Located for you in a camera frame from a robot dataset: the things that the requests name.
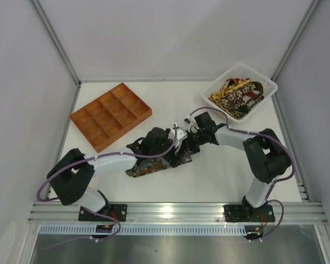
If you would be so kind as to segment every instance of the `brown tray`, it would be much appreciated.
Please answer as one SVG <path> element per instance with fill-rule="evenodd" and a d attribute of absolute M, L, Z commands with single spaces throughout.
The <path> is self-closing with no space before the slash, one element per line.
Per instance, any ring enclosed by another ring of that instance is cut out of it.
<path fill-rule="evenodd" d="M 152 115 L 152 109 L 121 83 L 70 115 L 97 152 Z"/>

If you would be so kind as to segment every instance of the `pile of clothes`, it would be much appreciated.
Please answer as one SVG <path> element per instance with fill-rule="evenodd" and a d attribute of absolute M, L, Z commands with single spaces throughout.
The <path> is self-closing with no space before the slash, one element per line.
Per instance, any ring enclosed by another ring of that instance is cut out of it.
<path fill-rule="evenodd" d="M 220 91 L 213 92 L 209 98 L 236 119 L 245 117 L 263 99 L 263 85 L 251 79 L 228 79 Z"/>

